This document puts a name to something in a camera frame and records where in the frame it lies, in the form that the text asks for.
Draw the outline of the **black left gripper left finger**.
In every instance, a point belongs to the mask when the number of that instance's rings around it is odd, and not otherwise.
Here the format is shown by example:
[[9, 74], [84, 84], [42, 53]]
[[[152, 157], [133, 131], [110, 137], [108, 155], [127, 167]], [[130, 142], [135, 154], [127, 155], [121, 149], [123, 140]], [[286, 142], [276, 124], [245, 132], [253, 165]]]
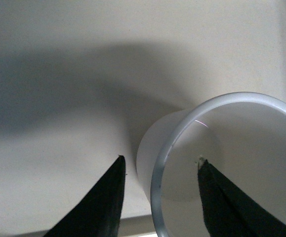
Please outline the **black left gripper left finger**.
[[126, 165], [119, 156], [84, 198], [46, 237], [116, 237], [123, 207]]

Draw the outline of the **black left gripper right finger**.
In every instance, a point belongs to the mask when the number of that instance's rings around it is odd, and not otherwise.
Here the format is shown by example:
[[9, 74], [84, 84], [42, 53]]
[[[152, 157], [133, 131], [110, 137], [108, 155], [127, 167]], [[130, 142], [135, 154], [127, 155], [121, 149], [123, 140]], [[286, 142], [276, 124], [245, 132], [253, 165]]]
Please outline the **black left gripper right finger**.
[[204, 224], [212, 237], [286, 237], [274, 217], [205, 158], [198, 163]]

